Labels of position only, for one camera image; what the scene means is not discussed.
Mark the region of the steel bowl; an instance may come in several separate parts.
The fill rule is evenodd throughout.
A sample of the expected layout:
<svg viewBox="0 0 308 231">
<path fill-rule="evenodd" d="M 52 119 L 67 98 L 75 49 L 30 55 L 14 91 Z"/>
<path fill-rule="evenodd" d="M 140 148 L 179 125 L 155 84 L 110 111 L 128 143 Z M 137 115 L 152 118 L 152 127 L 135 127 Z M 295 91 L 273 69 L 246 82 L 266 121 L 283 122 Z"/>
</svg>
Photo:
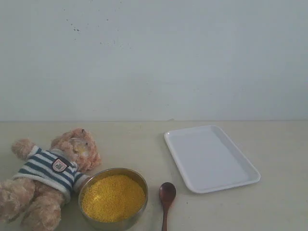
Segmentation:
<svg viewBox="0 0 308 231">
<path fill-rule="evenodd" d="M 119 222 L 115 222 L 115 223 L 104 223 L 104 222 L 99 222 L 95 219 L 90 218 L 88 215 L 85 214 L 85 212 L 82 209 L 82 200 L 84 198 L 84 193 L 86 192 L 86 190 L 93 185 L 94 183 L 96 183 L 97 181 L 104 179 L 106 177 L 109 176 L 113 176 L 113 175 L 125 175 L 128 176 L 129 178 L 131 178 L 132 180 L 136 181 L 143 189 L 146 199 L 145 202 L 143 204 L 143 206 L 141 207 L 141 209 L 134 214 L 133 216 L 121 220 Z M 98 231 L 126 231 L 128 229 L 130 229 L 131 227 L 133 227 L 142 217 L 146 206 L 147 206 L 147 202 L 148 202 L 148 186 L 147 183 L 144 179 L 144 177 L 139 174 L 138 172 L 128 169 L 128 168 L 111 168 L 111 169 L 107 169 L 104 170 L 102 172 L 97 173 L 96 175 L 94 175 L 93 177 L 91 177 L 82 187 L 82 189 L 80 190 L 79 196 L 78 196 L 78 204 L 80 207 L 80 211 L 84 217 L 84 219 L 87 221 L 87 223 L 89 223 L 90 226 L 92 226 L 94 229 L 98 230 Z"/>
</svg>

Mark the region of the tan teddy bear striped sweater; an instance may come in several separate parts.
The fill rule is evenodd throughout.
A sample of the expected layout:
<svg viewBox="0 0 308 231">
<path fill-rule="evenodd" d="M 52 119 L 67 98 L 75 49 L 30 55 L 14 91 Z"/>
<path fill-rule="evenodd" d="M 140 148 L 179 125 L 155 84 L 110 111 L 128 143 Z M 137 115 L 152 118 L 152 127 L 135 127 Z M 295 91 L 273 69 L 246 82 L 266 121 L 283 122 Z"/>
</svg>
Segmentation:
<svg viewBox="0 0 308 231">
<path fill-rule="evenodd" d="M 55 230 L 62 207 L 102 162 L 94 137 L 83 128 L 56 137 L 47 150 L 30 139 L 15 141 L 11 150 L 25 163 L 0 184 L 0 219 L 9 223 L 24 214 L 21 226 L 28 231 Z"/>
</svg>

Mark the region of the white plastic tray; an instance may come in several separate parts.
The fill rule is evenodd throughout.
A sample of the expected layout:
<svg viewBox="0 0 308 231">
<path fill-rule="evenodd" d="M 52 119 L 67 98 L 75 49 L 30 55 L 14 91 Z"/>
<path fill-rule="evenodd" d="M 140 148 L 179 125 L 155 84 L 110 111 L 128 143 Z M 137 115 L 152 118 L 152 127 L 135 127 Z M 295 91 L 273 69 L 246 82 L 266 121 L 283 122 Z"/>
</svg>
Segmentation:
<svg viewBox="0 0 308 231">
<path fill-rule="evenodd" d="M 170 130 L 164 139 L 186 187 L 212 193 L 254 184 L 261 174 L 218 126 Z"/>
</svg>

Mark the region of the dark wooden spoon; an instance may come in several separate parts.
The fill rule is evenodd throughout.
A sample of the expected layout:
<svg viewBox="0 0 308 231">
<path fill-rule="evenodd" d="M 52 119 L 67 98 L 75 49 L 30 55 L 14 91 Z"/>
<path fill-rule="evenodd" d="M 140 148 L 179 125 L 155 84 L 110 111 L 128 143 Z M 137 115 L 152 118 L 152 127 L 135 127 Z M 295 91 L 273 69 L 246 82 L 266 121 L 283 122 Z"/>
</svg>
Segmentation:
<svg viewBox="0 0 308 231">
<path fill-rule="evenodd" d="M 176 194 L 176 188 L 171 182 L 165 182 L 159 188 L 159 199 L 163 208 L 162 231 L 167 231 L 168 211 L 175 200 Z"/>
</svg>

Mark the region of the yellow millet grains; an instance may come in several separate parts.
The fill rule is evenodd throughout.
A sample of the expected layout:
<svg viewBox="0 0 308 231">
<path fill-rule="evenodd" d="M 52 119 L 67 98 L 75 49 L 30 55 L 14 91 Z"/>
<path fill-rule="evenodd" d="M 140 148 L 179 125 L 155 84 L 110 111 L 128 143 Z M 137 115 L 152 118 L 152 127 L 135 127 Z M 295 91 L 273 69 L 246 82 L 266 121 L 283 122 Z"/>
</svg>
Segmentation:
<svg viewBox="0 0 308 231">
<path fill-rule="evenodd" d="M 136 181 L 125 175 L 113 175 L 86 190 L 82 209 L 99 222 L 115 223 L 136 214 L 145 199 L 145 193 Z"/>
</svg>

